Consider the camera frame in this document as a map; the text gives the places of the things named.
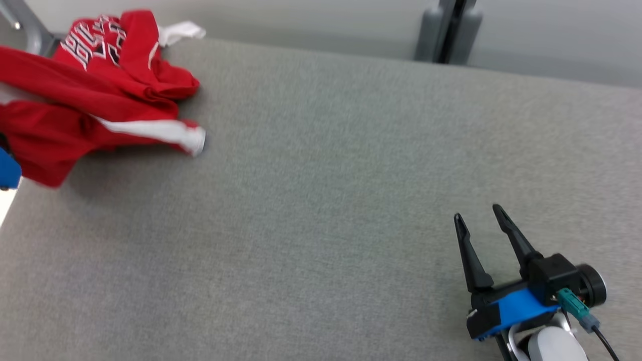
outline white stripe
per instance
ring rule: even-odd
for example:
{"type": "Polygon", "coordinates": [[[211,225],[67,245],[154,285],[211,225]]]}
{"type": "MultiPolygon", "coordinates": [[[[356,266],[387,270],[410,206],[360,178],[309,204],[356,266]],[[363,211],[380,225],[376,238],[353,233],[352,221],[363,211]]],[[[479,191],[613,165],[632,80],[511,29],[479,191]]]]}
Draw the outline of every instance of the white stripe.
{"type": "Polygon", "coordinates": [[[205,144],[205,129],[189,128],[179,120],[107,121],[99,117],[94,118],[110,132],[176,144],[192,156],[198,155],[205,144]]]}
{"type": "Polygon", "coordinates": [[[154,47],[152,48],[152,51],[150,51],[150,58],[147,60],[147,69],[152,70],[152,59],[154,58],[154,55],[156,55],[156,51],[159,48],[159,42],[156,42],[154,44],[154,47]]]}

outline white panel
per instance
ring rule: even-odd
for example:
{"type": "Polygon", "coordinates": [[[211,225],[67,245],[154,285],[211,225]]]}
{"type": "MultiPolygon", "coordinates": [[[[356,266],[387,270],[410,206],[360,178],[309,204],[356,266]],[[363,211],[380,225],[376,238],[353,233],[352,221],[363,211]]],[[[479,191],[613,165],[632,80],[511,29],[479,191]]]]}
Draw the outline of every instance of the white panel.
{"type": "Polygon", "coordinates": [[[469,65],[642,87],[642,1],[479,0],[469,65]]]}
{"type": "Polygon", "coordinates": [[[411,59],[422,13],[437,0],[26,0],[52,31],[78,17],[150,8],[161,24],[192,20],[210,37],[411,59]]]}

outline white cloth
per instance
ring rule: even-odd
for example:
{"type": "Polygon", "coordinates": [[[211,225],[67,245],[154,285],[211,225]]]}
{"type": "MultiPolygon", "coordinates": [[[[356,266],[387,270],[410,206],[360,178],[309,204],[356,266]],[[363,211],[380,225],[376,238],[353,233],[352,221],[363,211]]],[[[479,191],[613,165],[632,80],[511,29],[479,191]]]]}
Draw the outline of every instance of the white cloth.
{"type": "Polygon", "coordinates": [[[205,37],[205,29],[191,21],[183,21],[174,25],[159,26],[159,44],[162,47],[176,44],[180,39],[205,37]]]}

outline black cable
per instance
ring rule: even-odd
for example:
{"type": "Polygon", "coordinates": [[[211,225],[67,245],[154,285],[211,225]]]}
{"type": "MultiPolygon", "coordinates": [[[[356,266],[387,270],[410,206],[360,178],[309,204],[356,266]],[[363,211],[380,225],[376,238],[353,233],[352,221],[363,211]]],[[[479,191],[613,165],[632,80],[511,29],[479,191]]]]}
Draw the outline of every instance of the black cable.
{"type": "Polygon", "coordinates": [[[606,350],[609,352],[611,357],[613,357],[613,360],[620,361],[618,356],[615,354],[615,351],[613,351],[613,348],[609,344],[609,341],[606,341],[606,337],[602,335],[602,332],[600,331],[600,329],[597,326],[593,326],[591,329],[595,332],[596,335],[598,335],[598,337],[600,338],[600,341],[602,341],[602,343],[604,344],[604,347],[606,347],[606,350]]]}

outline blue plastic part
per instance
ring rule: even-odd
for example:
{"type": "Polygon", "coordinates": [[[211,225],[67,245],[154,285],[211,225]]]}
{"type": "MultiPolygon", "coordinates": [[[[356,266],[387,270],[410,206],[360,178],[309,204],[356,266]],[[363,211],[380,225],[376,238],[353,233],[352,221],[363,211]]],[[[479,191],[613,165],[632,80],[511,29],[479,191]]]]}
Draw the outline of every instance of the blue plastic part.
{"type": "Polygon", "coordinates": [[[0,187],[18,188],[22,169],[3,149],[0,148],[0,187]]]}
{"type": "Polygon", "coordinates": [[[528,321],[545,313],[556,312],[560,307],[557,304],[553,306],[541,304],[528,288],[509,293],[493,304],[496,303],[499,304],[500,324],[477,337],[478,340],[483,340],[514,324],[528,321]]]}

